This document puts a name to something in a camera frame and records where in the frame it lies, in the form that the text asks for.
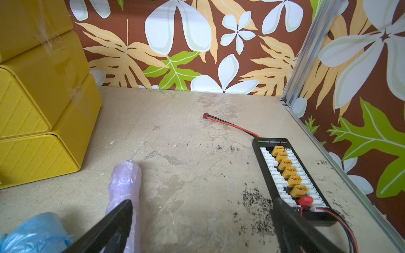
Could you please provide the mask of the purple trash bag roll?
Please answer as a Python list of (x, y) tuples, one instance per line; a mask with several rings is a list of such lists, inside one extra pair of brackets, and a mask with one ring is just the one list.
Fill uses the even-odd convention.
[(141, 169), (133, 160), (119, 163), (114, 167), (108, 185), (109, 204), (105, 213), (108, 214), (124, 200), (131, 200), (133, 206), (132, 222), (124, 249), (125, 253), (141, 252), (140, 188)]

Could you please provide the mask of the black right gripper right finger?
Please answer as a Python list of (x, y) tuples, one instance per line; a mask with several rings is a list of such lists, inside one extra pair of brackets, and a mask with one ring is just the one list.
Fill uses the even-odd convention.
[(273, 225), (282, 253), (342, 252), (280, 198), (273, 200)]

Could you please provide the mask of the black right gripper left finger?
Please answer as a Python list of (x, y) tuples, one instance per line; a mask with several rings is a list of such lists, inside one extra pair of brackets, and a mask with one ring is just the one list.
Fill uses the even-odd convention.
[(132, 224), (133, 206), (127, 199), (117, 205), (65, 253), (122, 253)]

